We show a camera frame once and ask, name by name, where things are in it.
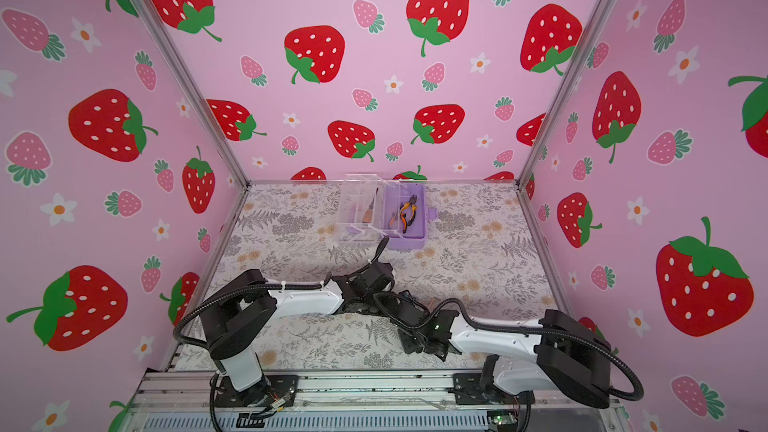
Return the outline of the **yellow handled combination pliers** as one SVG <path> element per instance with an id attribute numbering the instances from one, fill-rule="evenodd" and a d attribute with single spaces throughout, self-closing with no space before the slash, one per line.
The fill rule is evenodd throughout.
<path id="1" fill-rule="evenodd" d="M 415 222 L 416 212 L 418 209 L 418 197 L 411 195 L 410 198 L 402 204 L 401 207 L 401 233 L 405 234 L 408 229 Z"/>

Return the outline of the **purple plastic tool box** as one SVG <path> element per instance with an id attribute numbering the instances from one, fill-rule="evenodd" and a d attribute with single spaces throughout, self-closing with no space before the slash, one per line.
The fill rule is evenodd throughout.
<path id="1" fill-rule="evenodd" d="M 429 207 L 421 183 L 394 181 L 384 195 L 383 231 L 387 248 L 395 251 L 422 250 L 428 241 L 429 224 L 438 218 Z"/>

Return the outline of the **large orange handled screwdriver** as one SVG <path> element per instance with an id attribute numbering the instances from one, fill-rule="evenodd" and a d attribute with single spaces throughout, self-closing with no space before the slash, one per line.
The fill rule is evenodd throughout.
<path id="1" fill-rule="evenodd" d="M 374 190 L 374 193 L 373 193 L 373 195 L 371 197 L 371 201 L 370 201 L 367 209 L 363 213 L 363 216 L 362 216 L 362 219 L 361 219 L 361 222 L 363 224 L 370 224 L 373 221 L 374 211 L 375 211 L 375 206 L 376 206 L 376 203 L 377 203 L 378 195 L 379 195 L 379 188 L 376 188 Z"/>

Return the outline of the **orange handled needle-nose pliers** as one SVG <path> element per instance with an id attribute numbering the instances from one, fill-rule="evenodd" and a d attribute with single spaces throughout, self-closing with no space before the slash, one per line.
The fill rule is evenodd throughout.
<path id="1" fill-rule="evenodd" d="M 391 215 L 391 217 L 389 219 L 389 222 L 388 222 L 388 228 L 389 229 L 394 229 L 395 226 L 401 222 L 401 218 L 400 218 L 400 216 L 401 216 L 401 212 L 400 212 L 401 207 L 402 207 L 402 205 L 399 205 L 399 206 L 397 206 L 393 210 L 392 215 Z"/>

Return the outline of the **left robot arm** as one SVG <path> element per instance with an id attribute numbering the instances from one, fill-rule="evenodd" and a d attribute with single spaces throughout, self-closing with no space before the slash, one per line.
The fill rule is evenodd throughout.
<path id="1" fill-rule="evenodd" d="M 394 285 L 393 267 L 377 260 L 347 275 L 306 283 L 268 280 L 250 269 L 184 315 L 173 337 L 205 349 L 235 391 L 262 388 L 266 379 L 251 344 L 264 327 L 293 316 L 379 316 L 373 295 Z"/>

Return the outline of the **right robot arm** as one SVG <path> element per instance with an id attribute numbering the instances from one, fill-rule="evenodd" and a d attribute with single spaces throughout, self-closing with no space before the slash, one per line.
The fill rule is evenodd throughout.
<path id="1" fill-rule="evenodd" d="M 538 367 L 557 390 L 579 404 L 606 409 L 609 399 L 637 402 L 645 395 L 638 375 L 604 337 L 554 309 L 528 322 L 477 319 L 448 298 L 430 310 L 404 292 L 376 292 L 375 307 L 401 333 L 406 353 L 444 361 L 450 354 L 482 353 Z"/>

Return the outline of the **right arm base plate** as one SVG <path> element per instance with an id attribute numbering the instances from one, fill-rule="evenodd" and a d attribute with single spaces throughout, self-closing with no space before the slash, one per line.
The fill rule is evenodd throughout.
<path id="1" fill-rule="evenodd" d="M 458 405 L 532 405 L 536 402 L 532 391 L 507 393 L 481 373 L 454 374 L 448 392 L 455 396 Z"/>

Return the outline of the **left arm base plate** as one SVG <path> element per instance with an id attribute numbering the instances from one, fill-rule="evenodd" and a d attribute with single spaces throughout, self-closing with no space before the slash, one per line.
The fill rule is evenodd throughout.
<path id="1" fill-rule="evenodd" d="M 216 386 L 214 405 L 216 407 L 257 407 L 266 408 L 277 403 L 277 407 L 292 407 L 298 391 L 298 375 L 268 374 L 260 382 L 244 391 L 237 391 L 229 376 L 224 376 Z"/>

